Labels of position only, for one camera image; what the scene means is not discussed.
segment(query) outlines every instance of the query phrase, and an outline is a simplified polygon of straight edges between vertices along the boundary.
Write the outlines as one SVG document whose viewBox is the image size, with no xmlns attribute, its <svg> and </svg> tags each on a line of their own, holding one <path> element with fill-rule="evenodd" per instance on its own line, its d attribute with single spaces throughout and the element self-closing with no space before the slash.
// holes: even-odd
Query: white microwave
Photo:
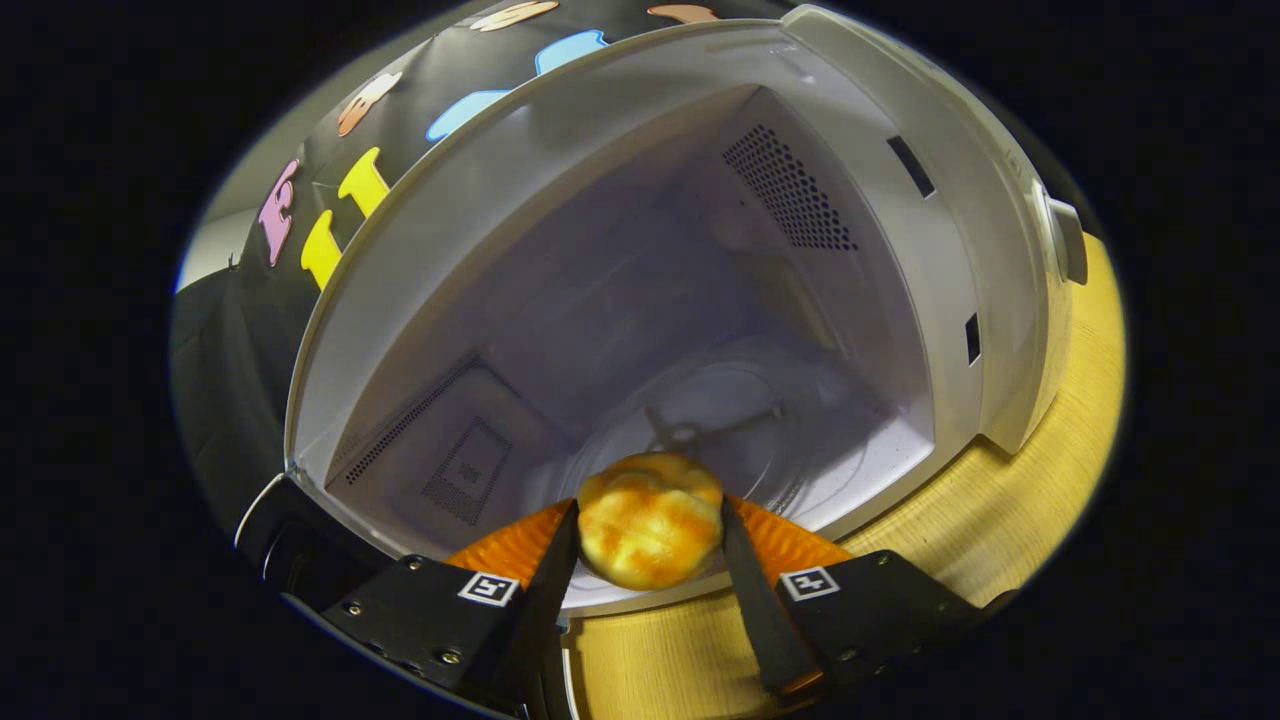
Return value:
<svg viewBox="0 0 1280 720">
<path fill-rule="evenodd" d="M 897 41 L 814 6 L 627 37 L 390 188 L 303 334 L 278 482 L 388 556 L 443 559 L 676 448 L 840 538 L 975 436 L 1021 447 L 1085 274 L 1074 209 Z M 579 570 L 563 611 L 727 585 Z"/>
</svg>

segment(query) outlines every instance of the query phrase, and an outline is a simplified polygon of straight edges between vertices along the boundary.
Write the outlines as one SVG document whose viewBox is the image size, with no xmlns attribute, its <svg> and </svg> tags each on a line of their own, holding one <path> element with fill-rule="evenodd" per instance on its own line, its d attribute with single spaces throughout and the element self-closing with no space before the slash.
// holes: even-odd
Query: perforated vent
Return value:
<svg viewBox="0 0 1280 720">
<path fill-rule="evenodd" d="M 403 415 L 401 415 L 399 420 L 397 420 L 394 424 L 387 428 L 385 432 L 383 432 L 381 437 L 378 438 L 378 442 L 375 442 L 372 447 L 365 451 L 365 455 L 346 471 L 343 479 L 347 480 L 347 484 L 348 486 L 356 484 L 356 480 L 358 480 L 360 477 L 365 474 L 365 470 L 367 470 L 374 464 L 374 461 L 378 460 L 378 456 L 381 455 L 388 447 L 390 447 L 390 445 L 396 442 L 396 438 L 398 438 L 401 433 L 403 433 L 411 424 L 413 424 L 413 420 L 417 420 L 419 416 L 421 416 L 422 413 L 425 413 L 426 409 L 430 407 L 431 404 L 440 397 L 440 395 L 443 395 L 447 389 L 449 389 L 449 386 L 452 386 L 454 380 L 457 380 L 460 377 L 462 377 L 463 373 L 467 373 L 470 370 L 483 370 L 485 373 L 489 373 L 490 375 L 493 375 L 494 379 L 502 383 L 502 386 L 507 388 L 507 391 L 509 391 L 516 397 L 520 397 L 520 393 L 516 392 L 516 388 L 507 384 L 507 380 L 504 380 L 502 375 L 499 375 L 498 373 L 494 373 L 493 369 L 490 369 L 489 365 L 484 363 L 484 360 L 480 360 L 479 357 L 471 357 L 465 364 L 462 364 L 462 366 L 451 373 L 449 377 L 447 377 L 443 382 L 440 382 L 440 384 L 435 386 L 430 392 L 428 392 L 422 398 L 412 404 L 410 409 Z"/>
<path fill-rule="evenodd" d="M 858 250 L 840 211 L 773 128 L 755 126 L 723 152 L 796 247 Z"/>
<path fill-rule="evenodd" d="M 474 418 L 421 492 L 449 515 L 475 525 L 508 455 L 511 442 Z"/>
</svg>

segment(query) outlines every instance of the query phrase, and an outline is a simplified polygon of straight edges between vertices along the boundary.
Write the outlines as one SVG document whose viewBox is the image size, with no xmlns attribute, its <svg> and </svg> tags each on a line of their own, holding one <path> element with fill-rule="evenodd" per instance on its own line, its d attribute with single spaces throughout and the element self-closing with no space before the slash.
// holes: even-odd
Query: pink letter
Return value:
<svg viewBox="0 0 1280 720">
<path fill-rule="evenodd" d="M 287 217 L 284 211 L 293 204 L 293 183 L 289 182 L 289 178 L 296 172 L 298 172 L 298 161 L 289 160 L 284 172 L 280 173 L 280 179 L 275 181 L 271 193 L 266 196 L 262 211 L 257 215 L 257 222 L 262 223 L 262 232 L 266 233 L 266 246 L 271 250 L 273 268 L 280 256 L 280 249 L 284 247 L 284 238 L 289 236 L 289 227 L 293 224 L 293 218 Z"/>
</svg>

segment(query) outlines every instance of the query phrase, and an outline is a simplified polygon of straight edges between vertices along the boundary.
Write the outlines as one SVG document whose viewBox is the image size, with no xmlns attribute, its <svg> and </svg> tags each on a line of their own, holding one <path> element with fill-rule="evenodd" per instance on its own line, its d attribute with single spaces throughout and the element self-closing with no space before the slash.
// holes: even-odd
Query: bread roll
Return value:
<svg viewBox="0 0 1280 720">
<path fill-rule="evenodd" d="M 707 570 L 721 543 L 721 483 L 675 452 L 623 457 L 577 493 L 584 562 L 634 591 L 657 591 Z"/>
</svg>

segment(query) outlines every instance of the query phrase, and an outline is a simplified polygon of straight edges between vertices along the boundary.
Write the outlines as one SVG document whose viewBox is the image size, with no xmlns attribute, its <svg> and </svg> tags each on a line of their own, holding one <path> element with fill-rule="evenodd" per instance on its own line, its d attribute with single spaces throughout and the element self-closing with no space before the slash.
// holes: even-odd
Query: wooden table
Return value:
<svg viewBox="0 0 1280 720">
<path fill-rule="evenodd" d="M 890 548 L 982 606 L 1021 585 L 1088 501 L 1115 439 L 1124 397 L 1120 296 L 1106 250 L 1085 236 L 1087 286 L 1073 286 L 1065 377 L 1016 456 L 978 438 L 896 507 L 841 544 Z M 577 620 L 567 635 L 582 720 L 746 717 L 768 696 L 732 591 L 678 605 Z"/>
</svg>

